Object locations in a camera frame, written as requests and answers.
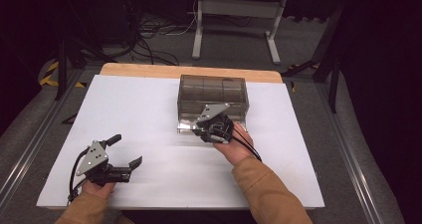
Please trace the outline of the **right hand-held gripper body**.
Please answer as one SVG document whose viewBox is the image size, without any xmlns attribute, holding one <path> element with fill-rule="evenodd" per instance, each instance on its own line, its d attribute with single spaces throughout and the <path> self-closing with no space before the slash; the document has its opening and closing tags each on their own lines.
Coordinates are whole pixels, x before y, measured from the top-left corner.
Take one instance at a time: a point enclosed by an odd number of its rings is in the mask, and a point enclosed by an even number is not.
<svg viewBox="0 0 422 224">
<path fill-rule="evenodd" d="M 193 133 L 204 142 L 228 143 L 233 135 L 234 124 L 225 114 L 229 104 L 206 105 L 193 126 Z"/>
</svg>

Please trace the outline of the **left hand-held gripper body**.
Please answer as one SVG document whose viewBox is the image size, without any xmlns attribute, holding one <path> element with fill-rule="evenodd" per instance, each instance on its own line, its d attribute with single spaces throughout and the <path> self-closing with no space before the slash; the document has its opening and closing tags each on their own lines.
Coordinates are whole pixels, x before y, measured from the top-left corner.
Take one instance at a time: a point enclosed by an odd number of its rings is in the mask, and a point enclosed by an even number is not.
<svg viewBox="0 0 422 224">
<path fill-rule="evenodd" d="M 94 140 L 83 152 L 85 157 L 76 171 L 76 176 L 84 175 L 90 182 L 100 186 L 106 183 L 129 182 L 130 167 L 114 167 L 108 163 L 104 140 Z"/>
</svg>

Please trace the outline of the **smoky clear drawer box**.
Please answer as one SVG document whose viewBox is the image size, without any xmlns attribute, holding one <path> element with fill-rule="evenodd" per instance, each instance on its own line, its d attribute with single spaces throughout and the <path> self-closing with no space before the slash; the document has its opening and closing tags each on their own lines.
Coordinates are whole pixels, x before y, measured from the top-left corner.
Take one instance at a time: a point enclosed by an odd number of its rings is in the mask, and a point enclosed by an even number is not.
<svg viewBox="0 0 422 224">
<path fill-rule="evenodd" d="M 249 99 L 243 78 L 182 75 L 177 98 L 178 120 L 193 123 L 206 105 L 228 104 L 225 114 L 233 121 L 246 123 Z"/>
</svg>

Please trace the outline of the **person's left hand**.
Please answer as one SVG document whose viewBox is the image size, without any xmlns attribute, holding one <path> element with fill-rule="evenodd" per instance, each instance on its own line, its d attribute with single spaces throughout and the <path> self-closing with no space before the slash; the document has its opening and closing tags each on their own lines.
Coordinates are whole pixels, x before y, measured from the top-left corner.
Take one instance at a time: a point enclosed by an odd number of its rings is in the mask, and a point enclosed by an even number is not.
<svg viewBox="0 0 422 224">
<path fill-rule="evenodd" d="M 106 183 L 104 186 L 100 186 L 87 180 L 84 182 L 82 190 L 96 197 L 108 199 L 114 188 L 115 183 Z"/>
</svg>

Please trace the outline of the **person's right hand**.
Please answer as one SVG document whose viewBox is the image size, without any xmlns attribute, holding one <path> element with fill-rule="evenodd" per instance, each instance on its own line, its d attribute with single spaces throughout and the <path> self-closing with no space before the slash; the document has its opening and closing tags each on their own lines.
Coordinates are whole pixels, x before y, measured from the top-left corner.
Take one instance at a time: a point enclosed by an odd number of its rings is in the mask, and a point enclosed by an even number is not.
<svg viewBox="0 0 422 224">
<path fill-rule="evenodd" d="M 227 144 L 214 143 L 213 146 L 218 151 L 220 151 L 232 165 L 236 165 L 244 158 L 254 156 L 254 154 L 242 143 L 238 142 L 238 140 L 241 140 L 242 142 L 244 142 L 245 144 L 249 144 L 250 146 L 254 145 L 254 142 L 250 135 L 243 129 L 240 124 L 235 122 L 233 138 L 231 139 L 231 141 Z"/>
</svg>

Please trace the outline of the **white board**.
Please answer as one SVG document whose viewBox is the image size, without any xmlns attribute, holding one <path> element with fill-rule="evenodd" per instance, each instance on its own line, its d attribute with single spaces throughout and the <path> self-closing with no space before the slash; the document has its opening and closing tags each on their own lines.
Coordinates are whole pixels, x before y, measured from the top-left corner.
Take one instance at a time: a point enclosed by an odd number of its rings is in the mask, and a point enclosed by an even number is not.
<svg viewBox="0 0 422 224">
<path fill-rule="evenodd" d="M 211 144 L 177 130 L 176 79 L 98 75 L 58 154 L 37 204 L 51 209 L 68 202 L 71 170 L 93 140 L 116 134 L 107 149 L 114 166 L 141 158 L 128 183 L 110 199 L 117 209 L 244 209 L 247 202 L 231 164 Z M 288 90 L 283 84 L 250 83 L 246 128 L 263 162 L 307 208 L 324 201 Z"/>
</svg>

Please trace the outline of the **wooden table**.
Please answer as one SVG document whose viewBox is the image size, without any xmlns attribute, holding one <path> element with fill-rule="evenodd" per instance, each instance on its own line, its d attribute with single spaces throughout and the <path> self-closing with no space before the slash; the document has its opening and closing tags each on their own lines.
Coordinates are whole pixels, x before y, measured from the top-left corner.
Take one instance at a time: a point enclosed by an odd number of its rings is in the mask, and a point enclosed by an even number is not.
<svg viewBox="0 0 422 224">
<path fill-rule="evenodd" d="M 247 82 L 276 83 L 283 82 L 282 76 L 276 71 L 258 71 L 224 68 L 183 67 L 164 65 L 106 63 L 101 69 L 101 75 L 120 77 L 143 77 L 178 79 L 181 75 L 244 78 Z"/>
</svg>

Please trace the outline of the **person's dark lap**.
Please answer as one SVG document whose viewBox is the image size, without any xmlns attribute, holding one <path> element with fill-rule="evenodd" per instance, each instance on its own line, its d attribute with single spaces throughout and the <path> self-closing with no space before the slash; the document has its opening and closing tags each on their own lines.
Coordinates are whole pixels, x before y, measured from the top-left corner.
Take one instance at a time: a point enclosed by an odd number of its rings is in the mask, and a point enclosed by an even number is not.
<svg viewBox="0 0 422 224">
<path fill-rule="evenodd" d="M 121 214 L 134 224 L 257 224 L 245 210 L 127 210 Z"/>
</svg>

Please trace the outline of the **black metal stand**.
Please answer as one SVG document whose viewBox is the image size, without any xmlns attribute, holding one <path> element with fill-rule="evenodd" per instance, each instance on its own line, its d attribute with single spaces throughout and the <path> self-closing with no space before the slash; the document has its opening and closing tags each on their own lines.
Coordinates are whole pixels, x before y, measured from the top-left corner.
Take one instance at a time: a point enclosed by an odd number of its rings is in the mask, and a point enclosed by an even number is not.
<svg viewBox="0 0 422 224">
<path fill-rule="evenodd" d="M 288 68 L 282 73 L 283 77 L 292 77 L 306 69 L 317 65 L 317 69 L 313 74 L 313 81 L 315 83 L 322 83 L 327 77 L 330 77 L 328 105 L 333 113 L 336 113 L 336 94 L 339 79 L 338 66 L 338 48 L 333 41 L 333 37 L 337 30 L 337 24 L 340 20 L 344 5 L 338 4 L 328 19 L 325 30 L 316 46 L 316 50 L 309 61 L 304 62 L 293 68 Z"/>
<path fill-rule="evenodd" d="M 115 63 L 115 60 L 110 56 L 107 56 L 100 49 L 80 38 L 71 36 L 62 38 L 58 44 L 59 85 L 55 97 L 56 101 L 65 94 L 69 86 L 67 75 L 68 62 L 71 62 L 73 67 L 79 70 L 83 69 L 87 65 L 87 61 L 84 58 L 82 50 L 88 51 L 90 54 L 106 63 Z"/>
</svg>

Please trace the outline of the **yellow black floor tape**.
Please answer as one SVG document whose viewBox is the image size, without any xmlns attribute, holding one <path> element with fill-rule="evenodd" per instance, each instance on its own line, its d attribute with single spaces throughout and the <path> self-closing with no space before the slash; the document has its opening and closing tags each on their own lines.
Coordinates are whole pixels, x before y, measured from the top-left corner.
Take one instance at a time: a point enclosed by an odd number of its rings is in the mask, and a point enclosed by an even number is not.
<svg viewBox="0 0 422 224">
<path fill-rule="evenodd" d="M 58 81 L 53 81 L 52 80 L 52 75 L 58 69 L 58 67 L 59 67 L 59 63 L 58 62 L 54 62 L 52 65 L 50 65 L 49 68 L 47 69 L 47 72 L 42 77 L 41 81 L 39 82 L 39 84 L 41 86 L 48 85 L 48 86 L 52 86 L 52 87 L 57 87 L 59 85 L 59 82 Z"/>
</svg>

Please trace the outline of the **aluminium floor rail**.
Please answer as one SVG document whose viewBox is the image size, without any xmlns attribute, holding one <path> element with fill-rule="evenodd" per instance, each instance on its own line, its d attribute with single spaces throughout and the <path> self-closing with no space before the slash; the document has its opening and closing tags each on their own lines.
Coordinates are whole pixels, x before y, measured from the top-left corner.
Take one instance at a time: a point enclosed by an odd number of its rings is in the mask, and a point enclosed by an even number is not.
<svg viewBox="0 0 422 224">
<path fill-rule="evenodd" d="M 37 153 L 45 142 L 45 139 L 50 132 L 54 121 L 56 120 L 60 110 L 62 109 L 66 99 L 73 90 L 75 84 L 81 77 L 83 70 L 75 70 L 69 74 L 68 80 L 65 82 L 67 87 L 57 100 L 53 100 L 48 109 L 48 112 L 40 122 L 35 133 L 31 139 L 26 143 L 25 149 L 18 157 L 11 171 L 6 176 L 3 182 L 0 182 L 0 216 L 4 213 L 9 205 L 17 188 L 29 170 Z"/>
<path fill-rule="evenodd" d="M 328 103 L 327 90 L 322 84 L 316 84 L 316 90 L 318 96 L 321 98 L 321 102 L 327 113 L 328 119 L 330 120 L 330 123 L 334 129 L 334 133 L 339 142 L 340 154 L 368 224 L 385 224 L 380 212 L 376 207 L 373 195 L 366 181 L 366 177 L 360 168 L 353 150 L 347 143 L 340 120 L 337 115 L 331 111 Z"/>
</svg>

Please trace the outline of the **white metal table frame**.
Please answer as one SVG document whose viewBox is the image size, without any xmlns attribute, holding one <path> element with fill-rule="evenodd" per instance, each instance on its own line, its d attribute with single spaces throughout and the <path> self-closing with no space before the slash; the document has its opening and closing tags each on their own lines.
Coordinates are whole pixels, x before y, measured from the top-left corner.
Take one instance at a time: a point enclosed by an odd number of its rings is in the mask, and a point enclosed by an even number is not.
<svg viewBox="0 0 422 224">
<path fill-rule="evenodd" d="M 267 18 L 273 20 L 273 27 L 266 31 L 264 36 L 267 41 L 272 61 L 275 65 L 281 63 L 281 58 L 275 42 L 283 12 L 286 8 L 287 0 L 279 2 L 262 2 L 249 0 L 197 0 L 196 10 L 196 31 L 193 42 L 191 57 L 198 60 L 201 55 L 201 45 L 203 37 L 203 15 L 227 15 L 246 16 L 252 18 Z"/>
</svg>

